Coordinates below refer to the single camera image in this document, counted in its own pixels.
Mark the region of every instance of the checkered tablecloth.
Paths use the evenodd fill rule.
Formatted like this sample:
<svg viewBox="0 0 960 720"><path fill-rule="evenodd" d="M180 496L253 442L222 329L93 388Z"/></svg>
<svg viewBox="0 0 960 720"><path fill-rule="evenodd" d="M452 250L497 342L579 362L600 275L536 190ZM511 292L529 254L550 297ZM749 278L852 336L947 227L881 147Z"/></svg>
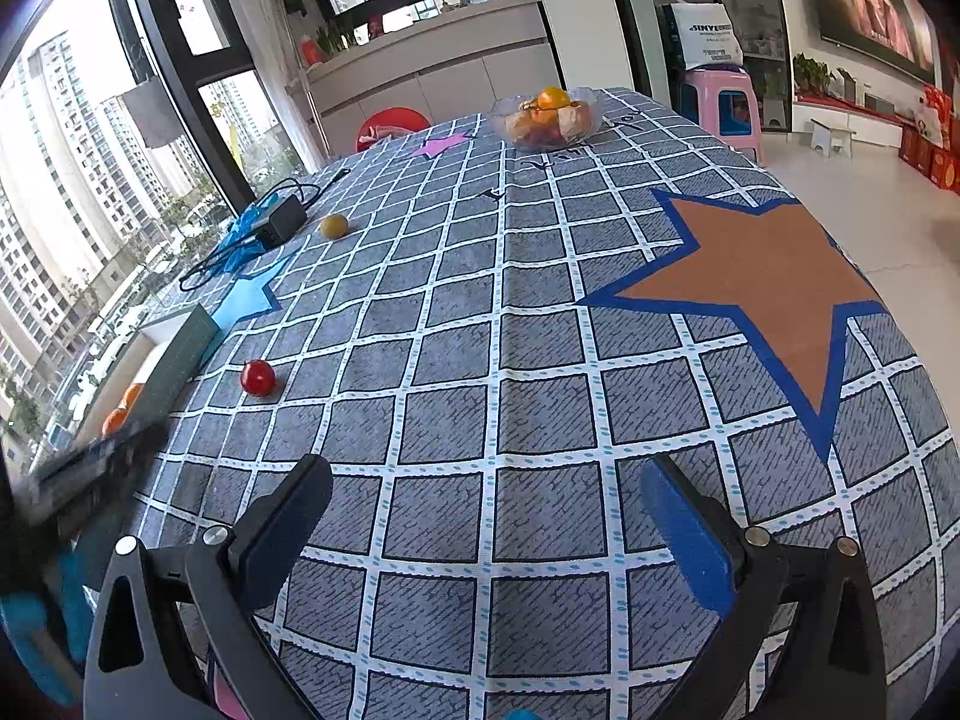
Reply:
<svg viewBox="0 0 960 720"><path fill-rule="evenodd" d="M517 155L474 116L426 133L474 136L439 157L410 156L421 133L344 161L248 269L289 258L281 308L184 391L131 528L190 541L320 452L332 503L258 622L325 720L642 720L716 624L640 500L644 458L668 452L743 524L861 542L905 720L960 646L960 470L928 375L889 316L849 319L824 463L729 319L577 305L683 242L652 190L791 196L649 98L602 97L612 124L578 153ZM355 230L332 244L331 211ZM257 357L284 382L269 402L239 388ZM791 614L728 717L757 702Z"/></svg>

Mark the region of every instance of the glass fruit bowl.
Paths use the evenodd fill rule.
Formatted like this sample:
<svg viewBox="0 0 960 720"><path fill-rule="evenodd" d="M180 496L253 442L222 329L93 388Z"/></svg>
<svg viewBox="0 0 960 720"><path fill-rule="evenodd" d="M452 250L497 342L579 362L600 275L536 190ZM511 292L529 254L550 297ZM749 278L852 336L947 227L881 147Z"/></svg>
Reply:
<svg viewBox="0 0 960 720"><path fill-rule="evenodd" d="M536 98L498 100L490 112L493 131L521 151L558 151L600 131L603 105L592 89L544 89Z"/></svg>

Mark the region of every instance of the white cabinet door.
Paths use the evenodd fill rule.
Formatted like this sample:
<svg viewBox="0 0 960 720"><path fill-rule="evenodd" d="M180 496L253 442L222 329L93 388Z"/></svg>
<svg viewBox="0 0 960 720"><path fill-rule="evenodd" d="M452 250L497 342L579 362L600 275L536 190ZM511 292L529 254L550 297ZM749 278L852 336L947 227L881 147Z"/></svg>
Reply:
<svg viewBox="0 0 960 720"><path fill-rule="evenodd" d="M322 117L323 132L330 142L330 151L338 157L346 157L357 151L357 135L360 127L366 122L360 106L356 103L347 105L334 113L324 114Z"/></svg>
<svg viewBox="0 0 960 720"><path fill-rule="evenodd" d="M434 122L459 119L472 113L487 113L496 97L487 78L483 60L472 59L459 65L428 73L419 79Z"/></svg>
<svg viewBox="0 0 960 720"><path fill-rule="evenodd" d="M437 122L431 115L430 106L426 104L424 93L421 92L416 79L407 79L395 86L388 86L369 97L361 98L360 107L367 117L386 110L387 108L413 108L419 111L431 122Z"/></svg>
<svg viewBox="0 0 960 720"><path fill-rule="evenodd" d="M498 100L514 95L536 95L547 86L558 86L560 76L550 45L540 43L483 58L493 93Z"/></svg>

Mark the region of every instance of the tv screen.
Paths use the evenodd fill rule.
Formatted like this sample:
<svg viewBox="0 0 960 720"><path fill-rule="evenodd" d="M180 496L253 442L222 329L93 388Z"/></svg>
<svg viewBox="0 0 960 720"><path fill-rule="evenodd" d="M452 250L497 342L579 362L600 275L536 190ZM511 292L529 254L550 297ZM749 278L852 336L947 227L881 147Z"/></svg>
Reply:
<svg viewBox="0 0 960 720"><path fill-rule="evenodd" d="M824 40L933 83L933 26L917 0L816 0Z"/></svg>

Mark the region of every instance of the white tile floor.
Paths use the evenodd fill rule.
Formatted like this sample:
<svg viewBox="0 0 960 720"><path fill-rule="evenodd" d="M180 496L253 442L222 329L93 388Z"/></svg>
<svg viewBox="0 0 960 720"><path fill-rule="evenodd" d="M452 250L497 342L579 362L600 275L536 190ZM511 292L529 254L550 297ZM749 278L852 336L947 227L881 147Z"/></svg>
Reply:
<svg viewBox="0 0 960 720"><path fill-rule="evenodd" d="M937 189L896 151L853 144L824 159L765 136L767 169L860 266L925 362L960 425L960 194Z"/></svg>

